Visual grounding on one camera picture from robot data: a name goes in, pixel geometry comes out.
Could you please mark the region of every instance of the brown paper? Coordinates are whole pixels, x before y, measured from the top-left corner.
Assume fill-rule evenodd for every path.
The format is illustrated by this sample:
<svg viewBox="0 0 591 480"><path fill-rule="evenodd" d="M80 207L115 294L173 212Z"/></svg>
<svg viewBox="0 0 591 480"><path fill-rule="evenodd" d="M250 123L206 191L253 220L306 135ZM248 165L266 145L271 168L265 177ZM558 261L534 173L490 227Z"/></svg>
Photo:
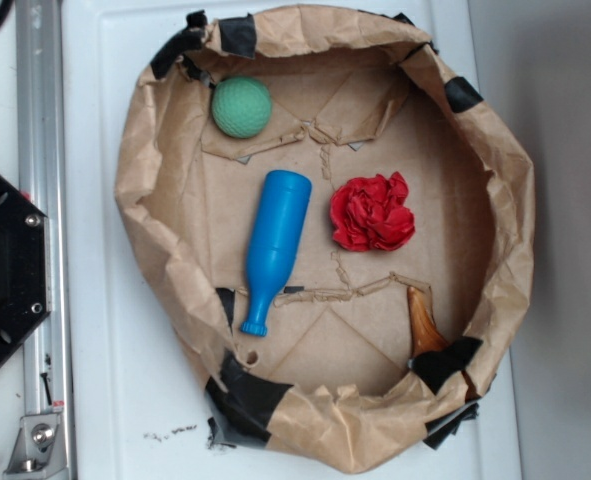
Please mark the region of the brown paper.
<svg viewBox="0 0 591 480"><path fill-rule="evenodd" d="M425 424L483 395L528 307L533 168L484 103L454 114L455 74L410 25L348 9L296 6L254 16L255 59L222 51L219 24L187 52L215 81L251 75L274 102L258 137L223 135L212 91L181 63L138 82L116 198L140 268L201 384L220 383L227 351L253 375L294 384L268 447L345 472L374 468L427 435ZM349 143L365 141L355 151ZM252 155L242 164L235 159ZM266 173L307 176L313 193L289 285L265 339L238 330L248 309L245 252ZM351 178L407 180L416 233L394 252L331 239L333 192ZM407 368L406 289L429 300L449 341L482 340L437 394ZM229 328L215 288L235 290ZM469 392L465 375L475 391Z"/></svg>

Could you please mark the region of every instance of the screw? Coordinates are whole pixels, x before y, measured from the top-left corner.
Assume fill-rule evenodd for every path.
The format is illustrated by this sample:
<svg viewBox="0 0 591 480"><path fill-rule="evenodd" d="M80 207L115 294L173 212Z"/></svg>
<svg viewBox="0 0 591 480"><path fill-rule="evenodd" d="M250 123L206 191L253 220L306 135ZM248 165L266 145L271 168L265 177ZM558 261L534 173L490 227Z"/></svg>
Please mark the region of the screw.
<svg viewBox="0 0 591 480"><path fill-rule="evenodd" d="M40 423L35 428L33 428L33 442L39 446L48 446L45 445L47 442L52 442L53 437L55 437L55 431L50 427L50 425L46 425L45 423Z"/></svg>
<svg viewBox="0 0 591 480"><path fill-rule="evenodd" d="M19 466L19 469L22 472L34 472L37 470L37 460L34 458L27 458L26 460L22 461Z"/></svg>
<svg viewBox="0 0 591 480"><path fill-rule="evenodd" d="M34 213L29 215L28 217L26 217L26 220L24 220L26 222L26 225L28 225L29 227L39 227L42 224L42 219L39 218L38 215L35 215Z"/></svg>

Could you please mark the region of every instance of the blue plastic bottle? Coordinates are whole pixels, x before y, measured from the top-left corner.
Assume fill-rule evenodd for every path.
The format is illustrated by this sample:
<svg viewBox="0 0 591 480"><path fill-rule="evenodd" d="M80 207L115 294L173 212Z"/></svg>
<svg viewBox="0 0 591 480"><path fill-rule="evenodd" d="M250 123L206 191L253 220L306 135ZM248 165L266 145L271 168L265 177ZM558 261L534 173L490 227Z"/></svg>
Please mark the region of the blue plastic bottle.
<svg viewBox="0 0 591 480"><path fill-rule="evenodd" d="M244 333L266 336L268 309L293 271L311 189L310 180L298 173L266 175L246 257L250 307L240 327Z"/></svg>

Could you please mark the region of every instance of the green ball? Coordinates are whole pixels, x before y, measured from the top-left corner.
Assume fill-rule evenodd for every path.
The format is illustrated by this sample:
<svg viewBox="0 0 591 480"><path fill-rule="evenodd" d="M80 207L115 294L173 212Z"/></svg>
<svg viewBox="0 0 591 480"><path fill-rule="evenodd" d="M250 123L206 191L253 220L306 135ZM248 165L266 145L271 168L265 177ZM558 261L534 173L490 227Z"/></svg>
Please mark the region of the green ball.
<svg viewBox="0 0 591 480"><path fill-rule="evenodd" d="M232 77L220 82L213 95L213 118L226 135L251 138L271 118L271 95L259 80Z"/></svg>

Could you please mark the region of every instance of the black tape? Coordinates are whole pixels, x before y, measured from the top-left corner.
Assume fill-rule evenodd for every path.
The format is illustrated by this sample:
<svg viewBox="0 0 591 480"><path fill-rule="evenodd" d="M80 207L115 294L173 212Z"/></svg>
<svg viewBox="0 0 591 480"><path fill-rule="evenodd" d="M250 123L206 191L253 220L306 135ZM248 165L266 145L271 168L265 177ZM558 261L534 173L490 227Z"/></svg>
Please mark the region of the black tape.
<svg viewBox="0 0 591 480"><path fill-rule="evenodd" d="M200 10L199 12L189 14L186 17L186 23L188 26L166 42L155 57L153 57L153 60L151 60L153 75L155 75L157 80L164 78L168 74L173 63L175 63L177 57L182 53L189 50L201 50L204 26L207 23L204 11Z"/></svg>
<svg viewBox="0 0 591 480"><path fill-rule="evenodd" d="M435 52L435 55L439 55L439 50L437 50L437 48L435 48L435 44L431 40L430 42L421 43L420 45L418 45L417 47L415 47L414 49L412 49L410 52L408 52L408 55L406 55L404 57L404 60L402 60L402 61L405 62L406 60L408 60L409 58L411 58L413 55L415 55L417 52L419 52L420 50L422 50L426 45L428 45L429 47L431 47L431 50L433 50L433 52Z"/></svg>
<svg viewBox="0 0 591 480"><path fill-rule="evenodd" d="M395 15L393 17L393 20L396 20L396 21L401 22L401 23L406 23L408 25L415 26L415 24L413 23L413 21L410 18L408 18L406 15L404 15L403 13L401 13L401 12L398 13L397 15Z"/></svg>
<svg viewBox="0 0 591 480"><path fill-rule="evenodd" d="M189 13L186 15L186 25L188 28L204 28L208 25L208 18L204 13L204 10Z"/></svg>
<svg viewBox="0 0 591 480"><path fill-rule="evenodd" d="M306 289L301 285L286 285L284 287L284 293L298 293L303 292L304 290Z"/></svg>
<svg viewBox="0 0 591 480"><path fill-rule="evenodd" d="M478 412L479 404L474 402L473 404L464 405L449 415L428 422L426 424L428 437L424 439L424 443L433 450L437 450L449 435L457 434L457 430L463 421L477 418Z"/></svg>
<svg viewBox="0 0 591 480"><path fill-rule="evenodd" d="M484 101L475 87L464 77L455 77L444 84L446 99L453 113L462 113Z"/></svg>
<svg viewBox="0 0 591 480"><path fill-rule="evenodd" d="M224 313L226 313L226 320L228 326L233 326L233 315L235 313L235 291L229 290L228 288L216 288L215 291L219 295L219 299L224 307Z"/></svg>
<svg viewBox="0 0 591 480"><path fill-rule="evenodd" d="M217 431L216 443L264 447L271 437L266 429L279 402L292 385L269 382L244 371L232 354L222 363L222 391L212 378L206 385Z"/></svg>
<svg viewBox="0 0 591 480"><path fill-rule="evenodd" d="M462 337L441 352L425 352L411 359L410 367L437 395L451 375L468 366L481 345L477 338Z"/></svg>
<svg viewBox="0 0 591 480"><path fill-rule="evenodd" d="M220 20L219 32L223 51L240 57L255 58L257 32L252 15Z"/></svg>

